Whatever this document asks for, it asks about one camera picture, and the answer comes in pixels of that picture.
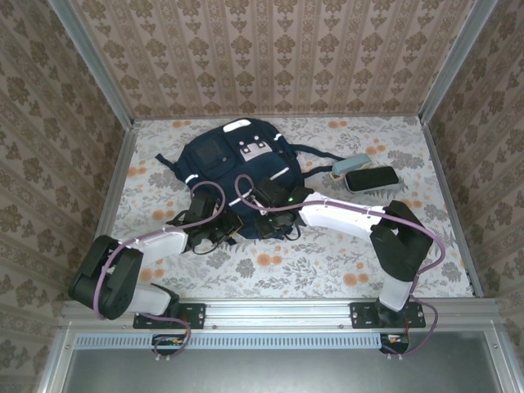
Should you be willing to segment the navy blue backpack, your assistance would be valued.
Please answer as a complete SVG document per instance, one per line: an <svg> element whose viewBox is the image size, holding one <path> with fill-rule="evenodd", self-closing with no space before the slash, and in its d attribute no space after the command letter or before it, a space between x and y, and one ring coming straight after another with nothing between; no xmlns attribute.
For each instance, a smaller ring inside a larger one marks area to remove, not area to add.
<svg viewBox="0 0 524 393"><path fill-rule="evenodd" d="M195 137L185 145L176 161L167 160L161 154L157 154L156 159L190 187L204 181L217 183L225 195L226 211L234 212L243 221L239 234L255 240L261 238L254 218L265 213L251 209L237 198L235 179L240 174L249 176L260 186L255 196L263 204L261 184L266 179L291 191L304 186L308 177L332 170L330 166L319 166L302 172L297 159L300 152L335 162L344 160L314 147L290 144L272 124L257 119L235 120Z"/></svg>

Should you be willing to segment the light blue eraser block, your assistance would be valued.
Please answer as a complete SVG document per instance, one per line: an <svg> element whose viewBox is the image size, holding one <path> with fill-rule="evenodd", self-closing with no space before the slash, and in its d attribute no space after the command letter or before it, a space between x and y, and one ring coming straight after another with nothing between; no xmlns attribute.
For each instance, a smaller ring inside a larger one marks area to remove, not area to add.
<svg viewBox="0 0 524 393"><path fill-rule="evenodd" d="M345 175L354 170L366 169L372 165L372 160L367 154L358 154L336 162L332 166L330 177L334 181L342 180Z"/></svg>

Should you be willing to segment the black pencil case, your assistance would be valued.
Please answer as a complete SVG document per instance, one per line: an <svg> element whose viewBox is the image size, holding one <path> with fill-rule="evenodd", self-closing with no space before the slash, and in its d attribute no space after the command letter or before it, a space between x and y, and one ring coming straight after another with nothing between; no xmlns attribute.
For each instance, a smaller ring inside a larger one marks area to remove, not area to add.
<svg viewBox="0 0 524 393"><path fill-rule="evenodd" d="M351 192L396 186L400 182L397 173L390 166L353 170L345 174L344 180Z"/></svg>

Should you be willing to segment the white floral tablecloth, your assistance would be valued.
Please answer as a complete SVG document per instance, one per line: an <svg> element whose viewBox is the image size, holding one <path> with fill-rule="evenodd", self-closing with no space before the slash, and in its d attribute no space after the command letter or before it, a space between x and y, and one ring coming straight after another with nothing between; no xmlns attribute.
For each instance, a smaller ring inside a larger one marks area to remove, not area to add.
<svg viewBox="0 0 524 393"><path fill-rule="evenodd" d="M349 192L328 174L306 182L322 194L362 205L402 201L444 243L426 261L418 297L471 297L454 231L436 177L422 126L416 117L271 119L288 142L349 157L367 154L375 166L388 165L398 186ZM177 160L183 147L222 120L139 121L138 137L111 231L126 240L159 229L189 206L189 190L157 159ZM298 240L246 240L209 252L172 255L141 268L139 282L155 283L183 298L374 298L384 273L367 242L324 228L303 228Z"/></svg>

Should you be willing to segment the grey metal panel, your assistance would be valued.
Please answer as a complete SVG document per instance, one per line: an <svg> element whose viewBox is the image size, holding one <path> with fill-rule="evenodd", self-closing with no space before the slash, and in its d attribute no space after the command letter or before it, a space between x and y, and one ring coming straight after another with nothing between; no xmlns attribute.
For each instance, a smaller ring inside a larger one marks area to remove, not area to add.
<svg viewBox="0 0 524 393"><path fill-rule="evenodd" d="M416 354L378 350L74 352L63 393L502 393L480 334L437 333Z"/></svg>

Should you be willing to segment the wide aluminium base rail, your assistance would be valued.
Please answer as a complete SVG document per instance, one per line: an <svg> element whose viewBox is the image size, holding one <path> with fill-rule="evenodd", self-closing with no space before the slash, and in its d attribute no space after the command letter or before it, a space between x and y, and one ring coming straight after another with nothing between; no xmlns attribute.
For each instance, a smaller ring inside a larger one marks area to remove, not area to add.
<svg viewBox="0 0 524 393"><path fill-rule="evenodd" d="M350 305L355 299L186 299L204 303L204 332L347 332L351 329ZM430 326L438 316L438 332L484 332L504 327L496 301L489 298L423 299L422 309ZM118 332L132 329L133 316L99 320L87 307L67 301L58 328L78 332Z"/></svg>

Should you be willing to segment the aluminium table side rail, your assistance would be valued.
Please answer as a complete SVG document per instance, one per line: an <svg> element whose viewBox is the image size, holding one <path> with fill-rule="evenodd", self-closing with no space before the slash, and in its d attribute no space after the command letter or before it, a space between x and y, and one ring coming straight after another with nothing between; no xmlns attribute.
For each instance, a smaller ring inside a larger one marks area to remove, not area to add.
<svg viewBox="0 0 524 393"><path fill-rule="evenodd" d="M139 124L134 123L124 131L122 144L116 157L115 168L107 188L100 219L93 240L100 235L110 235L115 223L115 217L120 203L127 171L136 146Z"/></svg>
<svg viewBox="0 0 524 393"><path fill-rule="evenodd" d="M440 190L441 190L444 202L445 202L445 207L448 212L449 221L451 222L451 226L454 231L455 240L457 242L457 246L458 246L460 255L464 263L464 269L466 271L468 280L470 282L472 294L477 298L483 298L485 295L482 290L479 277L477 275L475 264L473 263L473 260L471 257L471 253L468 247L468 243L466 241L466 237L464 236L464 233L463 233L463 229L462 229L462 226L459 220L459 215L455 208L454 201L451 196L451 192L449 190L448 183L446 181L445 172L440 162L440 157L438 156L436 145L431 135L431 130L429 128L428 123L421 122L421 126L422 126L422 133L424 135L424 138L427 144L427 148L430 153L431 160L434 166L436 177L439 182Z"/></svg>

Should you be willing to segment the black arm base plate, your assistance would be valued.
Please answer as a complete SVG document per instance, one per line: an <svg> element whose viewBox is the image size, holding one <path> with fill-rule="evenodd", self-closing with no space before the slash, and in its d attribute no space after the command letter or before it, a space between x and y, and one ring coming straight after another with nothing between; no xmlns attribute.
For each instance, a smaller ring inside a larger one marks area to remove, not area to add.
<svg viewBox="0 0 524 393"><path fill-rule="evenodd" d="M160 315L164 320L148 318L136 314L133 319L135 329L183 329L181 323L176 323L173 318L183 320L191 328L202 329L206 318L206 305L203 303L177 303L169 305L167 310Z"/></svg>
<svg viewBox="0 0 524 393"><path fill-rule="evenodd" d="M424 328L427 325L422 306L412 301L408 301L401 311L388 309L379 301L353 302L350 317L354 329Z"/></svg>

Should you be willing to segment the thin aluminium rail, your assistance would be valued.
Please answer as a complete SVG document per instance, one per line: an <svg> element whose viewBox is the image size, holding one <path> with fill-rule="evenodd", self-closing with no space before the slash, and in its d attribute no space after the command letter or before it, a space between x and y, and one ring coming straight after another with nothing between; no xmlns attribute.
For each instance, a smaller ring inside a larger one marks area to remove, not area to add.
<svg viewBox="0 0 524 393"><path fill-rule="evenodd" d="M389 117L416 117L420 118L418 113L395 113L395 112L382 112L382 113L314 113L314 114L250 114L250 115L168 115L168 116L157 116L157 117L135 117L133 119L134 123L139 121L156 121L156 120L235 120L235 119L244 119L244 118L256 118L256 119L284 119L284 118L360 118L360 117L379 117L379 118L389 118Z"/></svg>

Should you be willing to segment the aluminium frame post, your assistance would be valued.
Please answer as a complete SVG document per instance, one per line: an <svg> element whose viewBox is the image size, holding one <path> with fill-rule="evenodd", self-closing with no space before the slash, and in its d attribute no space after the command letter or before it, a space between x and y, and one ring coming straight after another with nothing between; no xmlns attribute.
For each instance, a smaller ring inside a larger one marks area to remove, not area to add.
<svg viewBox="0 0 524 393"><path fill-rule="evenodd" d="M498 0L476 0L464 21L457 38L452 44L449 54L439 70L427 97L425 98L418 117L422 125L427 125L450 89L454 78L466 61L469 52L478 39L483 27L497 5Z"/></svg>
<svg viewBox="0 0 524 393"><path fill-rule="evenodd" d="M124 97L118 89L115 78L104 64L102 56L97 52L95 44L71 0L48 0L59 21L65 28L75 48L83 58L84 63L93 75L98 87L109 103L115 117L122 125L125 132L133 128L134 116L125 103Z"/></svg>

